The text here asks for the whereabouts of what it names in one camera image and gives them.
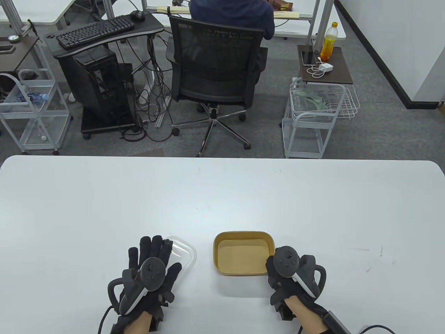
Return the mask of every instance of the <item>white desk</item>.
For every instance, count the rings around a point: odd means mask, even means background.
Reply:
[[[318,9],[317,18],[314,25],[314,30],[312,32],[313,38],[316,37],[316,33],[318,32],[318,28],[320,26],[321,14],[323,13],[324,8],[324,0],[320,1],[320,7]],[[140,1],[134,1],[135,5],[141,9],[142,5]],[[149,6],[171,6],[171,1],[169,0],[149,0]],[[315,0],[301,0],[294,1],[294,9],[303,14],[311,14],[314,10]],[[115,16],[129,14],[134,10],[133,5],[128,0],[117,0],[113,4],[113,10]],[[170,28],[170,21],[167,15],[165,14],[155,14],[154,15],[159,22],[161,22],[164,27]],[[190,18],[190,15],[183,15],[183,17]],[[280,25],[284,23],[286,20],[275,20],[275,25]],[[329,19],[328,27],[332,25],[332,22],[338,22],[338,39],[344,40],[346,39],[346,33],[344,32],[343,26],[341,24],[340,18],[337,13],[337,9],[332,7],[331,17]],[[275,35],[277,37],[297,37],[297,38],[305,38],[309,33],[309,22],[307,21],[297,21],[297,20],[289,20],[287,23],[283,24],[280,27],[275,28]]]
[[[95,333],[127,249],[162,234],[197,260],[160,333],[296,333],[266,277],[213,266],[219,232],[262,230],[316,256],[319,302],[352,333],[440,333],[444,196],[439,167],[422,161],[14,156],[0,169],[2,331]]]
[[[34,24],[57,24],[74,0],[13,0],[17,12],[23,22],[30,19]],[[0,22],[8,22],[8,18],[0,7]]]

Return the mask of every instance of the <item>hand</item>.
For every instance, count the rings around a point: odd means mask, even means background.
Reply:
[[[167,267],[172,251],[171,244],[168,240],[163,240],[161,236],[154,236],[153,240],[151,240],[149,236],[144,236],[141,238],[139,248],[139,262],[137,247],[132,247],[128,250],[129,269],[140,269],[142,263],[149,257],[159,258]],[[176,278],[178,278],[181,269],[182,266],[179,262],[171,265],[167,271],[164,282],[159,289],[153,292],[148,292],[129,314],[120,316],[117,319],[117,323],[111,329],[111,334],[122,333],[123,330],[138,319],[143,312],[153,315],[155,320],[162,321],[163,312],[161,306],[168,307],[167,302],[172,302],[174,300],[174,295],[172,294],[171,289]],[[120,300],[122,300],[124,294],[125,291],[121,293]]]
[[[327,310],[316,304],[316,299],[309,296],[300,284],[294,282],[292,278],[284,278],[277,273],[273,261],[273,256],[269,256],[266,261],[269,284],[272,284],[272,288],[275,290],[271,296],[271,305],[275,305],[289,297],[296,296],[302,304],[312,312],[318,315],[325,315]]]

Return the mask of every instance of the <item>gray carpet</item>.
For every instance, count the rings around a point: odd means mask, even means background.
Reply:
[[[82,12],[70,11],[67,18],[73,26],[83,23],[88,16]],[[445,170],[445,118],[439,110],[406,110],[397,95],[377,68],[369,54],[361,45],[348,24],[343,20],[346,41],[337,42],[343,47],[347,64],[355,83],[361,108],[353,119],[339,119],[332,133],[324,159],[418,159],[432,160]],[[55,26],[37,27],[40,34],[55,31]],[[1,35],[7,34],[7,25],[0,26]],[[247,111],[247,120],[241,123],[237,118],[227,124],[239,131],[252,143],[252,150],[245,151],[241,142],[220,128],[211,134],[204,156],[239,158],[283,158],[283,138],[279,122],[284,114],[284,106],[289,92],[291,78],[298,73],[297,44],[303,40],[273,38],[264,41],[269,48],[266,70],[262,73],[255,89],[255,100]],[[138,51],[136,41],[131,41]],[[128,45],[119,45],[126,62],[138,64]],[[160,39],[155,39],[157,58],[162,68],[169,68],[165,59],[166,47]],[[61,83],[63,91],[69,91],[63,73],[48,50],[47,58]],[[171,72],[165,75],[170,85]],[[142,82],[142,74],[136,77]],[[60,152],[62,155],[137,155],[151,150],[162,150],[165,156],[188,156],[197,154],[206,132],[206,125],[181,130],[180,136],[171,137],[165,142],[156,143],[144,139],[128,143],[119,139],[117,132],[93,135],[84,140],[80,133],[81,105],[70,104],[75,119],[72,121]],[[223,107],[222,112],[235,110]],[[181,101],[172,102],[171,116],[174,122],[202,117],[196,112],[196,104]],[[13,125],[15,131],[23,129],[23,122]],[[3,136],[0,137],[0,164],[9,156],[20,154],[11,137],[0,124]],[[170,120],[165,117],[160,129],[153,125],[149,134],[153,138],[164,138],[170,133]],[[33,152],[50,154],[50,151]]]

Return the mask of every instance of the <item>blue shirt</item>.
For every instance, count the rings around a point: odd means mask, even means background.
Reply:
[[[192,19],[207,23],[264,30],[264,38],[274,36],[274,10],[264,0],[191,0]]]

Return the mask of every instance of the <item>smartphone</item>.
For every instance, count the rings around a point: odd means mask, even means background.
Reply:
[[[16,49],[15,45],[10,45],[10,44],[0,45],[0,54],[12,53],[14,52],[15,49]]]
[[[313,51],[301,51],[301,59],[303,60],[303,66],[311,67],[316,65],[316,59]]]

